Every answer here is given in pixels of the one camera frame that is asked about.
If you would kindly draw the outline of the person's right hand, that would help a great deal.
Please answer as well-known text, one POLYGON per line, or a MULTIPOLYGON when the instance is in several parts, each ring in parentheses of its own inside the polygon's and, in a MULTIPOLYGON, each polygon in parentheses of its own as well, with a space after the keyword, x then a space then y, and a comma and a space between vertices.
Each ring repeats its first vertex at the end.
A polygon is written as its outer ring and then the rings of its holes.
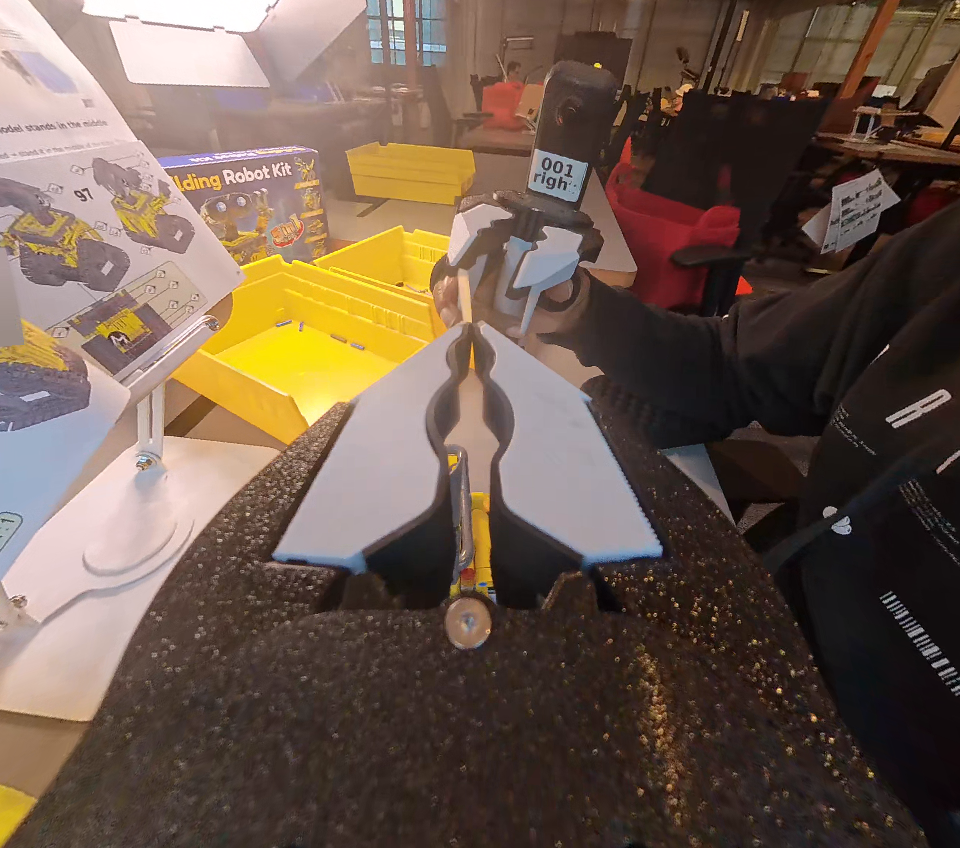
MULTIPOLYGON (((542 292, 527 328, 522 328, 521 315, 507 315, 495 309, 497 283, 498 274, 490 271, 483 275, 471 297, 471 319, 489 324, 505 336, 519 340, 529 333, 546 336, 570 332, 587 310, 592 281, 589 272, 578 267, 568 281, 542 292)), ((446 327, 462 322, 464 317, 456 276, 436 276, 431 293, 439 318, 446 327)))

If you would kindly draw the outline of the window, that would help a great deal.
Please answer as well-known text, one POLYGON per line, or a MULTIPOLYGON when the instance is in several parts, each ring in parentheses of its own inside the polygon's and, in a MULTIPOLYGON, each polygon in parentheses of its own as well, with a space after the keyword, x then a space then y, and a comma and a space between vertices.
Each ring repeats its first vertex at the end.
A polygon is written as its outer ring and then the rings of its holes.
POLYGON ((386 21, 381 20, 380 0, 366 0, 370 59, 374 64, 404 67, 415 59, 421 66, 443 66, 449 53, 448 0, 412 0, 407 22, 403 0, 384 0, 386 21))

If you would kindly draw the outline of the person's right forearm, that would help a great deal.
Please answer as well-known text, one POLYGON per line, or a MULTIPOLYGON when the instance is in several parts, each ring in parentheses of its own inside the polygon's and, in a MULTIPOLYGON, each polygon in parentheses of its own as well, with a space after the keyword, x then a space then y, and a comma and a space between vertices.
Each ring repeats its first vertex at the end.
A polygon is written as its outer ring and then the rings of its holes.
POLYGON ((681 315, 582 277, 584 308, 557 342, 639 403, 660 448, 718 441, 756 422, 825 432, 838 410, 874 429, 958 428, 958 205, 838 275, 681 315))

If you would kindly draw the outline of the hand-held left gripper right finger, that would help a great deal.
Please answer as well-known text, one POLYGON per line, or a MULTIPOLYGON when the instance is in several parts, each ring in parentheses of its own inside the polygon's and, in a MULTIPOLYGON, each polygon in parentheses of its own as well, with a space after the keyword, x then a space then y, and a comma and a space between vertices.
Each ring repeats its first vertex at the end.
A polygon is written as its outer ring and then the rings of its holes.
POLYGON ((490 325, 478 326, 497 601, 536 607, 558 578, 661 558, 664 544, 590 397, 490 325))

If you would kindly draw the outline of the dark blue toy box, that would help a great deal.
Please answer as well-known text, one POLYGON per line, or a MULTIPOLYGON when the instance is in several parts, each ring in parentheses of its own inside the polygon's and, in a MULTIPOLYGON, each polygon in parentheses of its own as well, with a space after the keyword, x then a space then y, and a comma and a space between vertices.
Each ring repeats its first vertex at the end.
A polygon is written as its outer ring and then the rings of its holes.
POLYGON ((329 249, 319 155, 303 146, 159 159, 239 266, 278 256, 313 263, 329 249))

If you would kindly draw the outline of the printed task sheet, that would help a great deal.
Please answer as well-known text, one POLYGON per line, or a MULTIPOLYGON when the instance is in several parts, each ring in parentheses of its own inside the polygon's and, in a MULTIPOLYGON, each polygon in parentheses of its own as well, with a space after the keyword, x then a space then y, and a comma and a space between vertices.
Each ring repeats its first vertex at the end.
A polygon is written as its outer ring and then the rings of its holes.
POLYGON ((1 160, 49 158, 135 136, 29 0, 1 0, 1 160))

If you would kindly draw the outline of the small peeled sticker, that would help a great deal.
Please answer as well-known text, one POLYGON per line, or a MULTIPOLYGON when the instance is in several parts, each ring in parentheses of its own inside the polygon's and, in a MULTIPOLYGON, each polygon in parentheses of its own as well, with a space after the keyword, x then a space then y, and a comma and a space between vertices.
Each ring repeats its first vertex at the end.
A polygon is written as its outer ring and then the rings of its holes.
POLYGON ((455 347, 455 359, 461 379, 475 373, 473 296, 470 272, 460 269, 457 274, 458 302, 461 311, 461 333, 455 347))

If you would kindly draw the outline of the building instruction booklet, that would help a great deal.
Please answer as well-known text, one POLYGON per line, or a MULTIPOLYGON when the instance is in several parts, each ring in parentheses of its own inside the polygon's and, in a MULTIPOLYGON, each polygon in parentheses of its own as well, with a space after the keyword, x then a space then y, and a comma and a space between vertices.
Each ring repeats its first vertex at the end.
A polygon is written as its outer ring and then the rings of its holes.
POLYGON ((2 161, 2 573, 241 271, 138 142, 2 161))

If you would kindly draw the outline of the black office chair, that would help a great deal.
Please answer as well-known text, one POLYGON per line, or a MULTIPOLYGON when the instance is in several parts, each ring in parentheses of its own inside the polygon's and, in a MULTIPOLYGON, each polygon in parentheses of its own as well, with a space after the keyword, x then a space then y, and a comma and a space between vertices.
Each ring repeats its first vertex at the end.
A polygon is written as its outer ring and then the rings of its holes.
POLYGON ((701 211, 739 210, 734 250, 754 257, 771 208, 823 121, 824 99, 763 100, 693 89, 656 150, 647 191, 701 211))

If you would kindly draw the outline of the person's black hoodie torso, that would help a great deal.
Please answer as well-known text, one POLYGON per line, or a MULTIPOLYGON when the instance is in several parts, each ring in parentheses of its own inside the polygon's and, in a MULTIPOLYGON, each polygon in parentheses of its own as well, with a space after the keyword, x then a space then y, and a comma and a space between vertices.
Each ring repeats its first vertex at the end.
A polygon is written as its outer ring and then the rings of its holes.
POLYGON ((830 417, 796 564, 843 720, 932 846, 958 846, 958 350, 899 338, 830 417))

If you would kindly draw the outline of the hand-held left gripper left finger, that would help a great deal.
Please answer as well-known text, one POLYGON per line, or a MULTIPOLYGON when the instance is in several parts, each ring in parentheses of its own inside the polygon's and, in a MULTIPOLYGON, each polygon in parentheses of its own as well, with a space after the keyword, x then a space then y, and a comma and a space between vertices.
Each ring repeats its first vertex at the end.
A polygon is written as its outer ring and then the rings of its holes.
POLYGON ((449 597, 474 556, 466 453, 447 444, 472 348, 455 326, 354 398, 275 562, 372 574, 406 604, 449 597))

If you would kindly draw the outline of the red fabric bag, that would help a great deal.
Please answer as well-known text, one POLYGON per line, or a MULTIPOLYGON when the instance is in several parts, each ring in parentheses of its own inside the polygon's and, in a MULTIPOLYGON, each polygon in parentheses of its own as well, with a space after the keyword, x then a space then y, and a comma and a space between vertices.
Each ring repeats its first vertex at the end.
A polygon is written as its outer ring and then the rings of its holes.
POLYGON ((522 82, 497 82, 483 87, 481 113, 482 127, 505 132, 525 130, 526 122, 518 115, 524 85, 522 82))

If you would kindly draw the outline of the yellow grey brick robot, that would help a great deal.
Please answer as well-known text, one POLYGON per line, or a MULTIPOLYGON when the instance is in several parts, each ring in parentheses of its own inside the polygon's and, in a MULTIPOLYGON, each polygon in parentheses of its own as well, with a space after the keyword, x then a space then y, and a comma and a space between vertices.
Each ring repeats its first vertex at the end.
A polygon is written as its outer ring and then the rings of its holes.
POLYGON ((493 545, 490 539, 490 497, 473 492, 466 451, 461 446, 453 445, 447 446, 446 451, 457 542, 450 596, 476 595, 496 603, 492 572, 493 545))

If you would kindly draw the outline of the printed paper sheet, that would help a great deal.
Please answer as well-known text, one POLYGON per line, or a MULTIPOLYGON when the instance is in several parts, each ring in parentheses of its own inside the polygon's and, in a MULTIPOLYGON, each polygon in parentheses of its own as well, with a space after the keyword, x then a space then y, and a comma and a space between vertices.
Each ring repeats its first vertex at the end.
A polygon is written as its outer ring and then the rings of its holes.
POLYGON ((821 254, 836 254, 877 233, 882 214, 900 200, 882 171, 873 169, 834 186, 829 204, 800 231, 821 254))

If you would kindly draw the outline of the white booklet stand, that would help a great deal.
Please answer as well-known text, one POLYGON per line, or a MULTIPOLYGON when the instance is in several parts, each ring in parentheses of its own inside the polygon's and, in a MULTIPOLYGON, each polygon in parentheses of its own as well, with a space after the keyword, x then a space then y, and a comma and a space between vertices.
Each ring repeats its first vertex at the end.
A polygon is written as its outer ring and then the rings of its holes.
POLYGON ((63 437, 2 474, 2 710, 88 722, 150 602, 222 506, 277 452, 164 436, 164 384, 219 329, 177 330, 117 383, 90 369, 63 437))

